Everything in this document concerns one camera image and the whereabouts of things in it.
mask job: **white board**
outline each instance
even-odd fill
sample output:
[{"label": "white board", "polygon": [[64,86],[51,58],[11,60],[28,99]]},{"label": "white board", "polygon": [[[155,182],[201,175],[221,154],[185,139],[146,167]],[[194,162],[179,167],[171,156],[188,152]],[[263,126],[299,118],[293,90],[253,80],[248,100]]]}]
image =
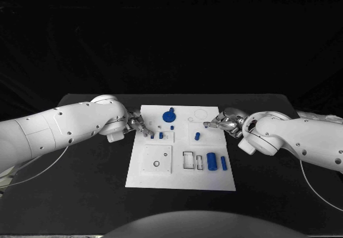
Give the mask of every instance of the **white board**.
[{"label": "white board", "polygon": [[[163,121],[163,113],[171,110],[171,107],[175,108],[176,120],[169,123]],[[237,191],[225,132],[215,128],[205,128],[202,125],[205,121],[212,121],[218,114],[218,107],[142,106],[146,127],[156,135],[153,139],[145,138],[142,132],[136,132],[126,187]],[[194,169],[184,168],[184,152],[194,152]],[[217,154],[217,171],[208,170],[207,154],[211,152]],[[163,160],[168,158],[162,156],[165,153],[168,156],[172,155],[171,167]],[[198,170],[197,156],[202,156],[204,170]],[[227,171],[222,169],[221,156],[225,156]],[[163,164],[155,166],[156,161],[163,161]]]}]

